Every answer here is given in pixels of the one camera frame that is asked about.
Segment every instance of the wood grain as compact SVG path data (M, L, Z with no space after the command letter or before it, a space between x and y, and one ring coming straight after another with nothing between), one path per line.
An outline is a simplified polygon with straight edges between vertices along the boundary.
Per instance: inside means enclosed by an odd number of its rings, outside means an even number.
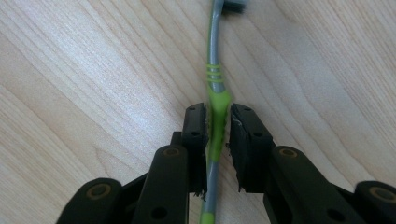
M0 1L0 223L54 223L85 182L149 169L207 99L210 4ZM392 0L251 0L221 22L233 100L336 185L396 186L395 21ZM218 221L269 222L226 150Z

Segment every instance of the wooden table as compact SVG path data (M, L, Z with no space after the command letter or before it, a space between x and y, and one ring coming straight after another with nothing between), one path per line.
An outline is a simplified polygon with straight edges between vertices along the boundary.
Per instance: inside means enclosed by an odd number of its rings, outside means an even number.
M210 1L0 2L0 223L54 223L85 182L125 184L206 102ZM396 2L251 0L223 18L237 103L334 184L396 186ZM268 223L221 158L219 223ZM191 197L190 223L200 199Z

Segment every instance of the wooden surface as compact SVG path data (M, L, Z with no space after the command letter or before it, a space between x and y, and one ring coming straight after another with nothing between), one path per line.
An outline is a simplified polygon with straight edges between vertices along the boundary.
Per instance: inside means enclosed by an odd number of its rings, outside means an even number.
M148 170L206 102L210 4L0 2L0 223L54 223L85 182ZM333 183L396 186L395 21L393 0L251 0L221 22L233 100ZM219 223L268 223L221 164Z

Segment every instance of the toothbrush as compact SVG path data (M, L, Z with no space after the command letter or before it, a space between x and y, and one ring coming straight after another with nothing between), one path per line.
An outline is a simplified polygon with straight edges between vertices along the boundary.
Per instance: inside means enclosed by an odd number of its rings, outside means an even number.
M209 149L207 165L207 194L203 202L200 223L215 223L217 182L219 176L219 158L222 151L224 127L227 111L231 102L231 94L224 86L219 64L219 20L221 11L242 13L246 0L213 0L212 14L207 45L207 91L209 95Z

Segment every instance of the black bristles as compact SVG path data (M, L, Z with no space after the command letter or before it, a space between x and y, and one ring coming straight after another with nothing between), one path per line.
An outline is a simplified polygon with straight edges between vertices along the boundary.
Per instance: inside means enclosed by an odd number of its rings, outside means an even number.
M226 0L223 5L223 12L234 12L242 14L246 6L246 1L242 0Z

